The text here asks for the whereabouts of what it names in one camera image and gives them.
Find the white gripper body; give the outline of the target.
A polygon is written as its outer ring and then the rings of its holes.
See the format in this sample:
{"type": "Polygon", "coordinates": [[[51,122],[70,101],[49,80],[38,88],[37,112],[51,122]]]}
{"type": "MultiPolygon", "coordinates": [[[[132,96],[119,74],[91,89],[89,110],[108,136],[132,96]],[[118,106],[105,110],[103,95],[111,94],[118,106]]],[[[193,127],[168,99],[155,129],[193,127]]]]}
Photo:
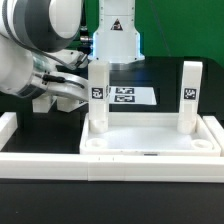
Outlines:
{"type": "Polygon", "coordinates": [[[88,80],[85,78],[62,72],[43,73],[40,78],[41,87],[48,93],[69,99],[88,100],[88,80]]]}

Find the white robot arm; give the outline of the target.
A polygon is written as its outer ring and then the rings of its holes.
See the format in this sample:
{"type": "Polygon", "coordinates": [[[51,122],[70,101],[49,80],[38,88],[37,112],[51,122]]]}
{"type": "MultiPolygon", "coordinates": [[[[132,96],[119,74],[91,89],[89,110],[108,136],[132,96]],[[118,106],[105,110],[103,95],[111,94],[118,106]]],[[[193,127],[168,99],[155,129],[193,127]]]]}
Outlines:
{"type": "MultiPolygon", "coordinates": [[[[0,0],[0,92],[38,90],[88,99],[88,81],[59,73],[81,63],[66,48],[81,30],[85,0],[0,0]]],[[[135,29],[135,0],[99,0],[99,27],[90,60],[127,65],[144,59],[135,29]]]]}

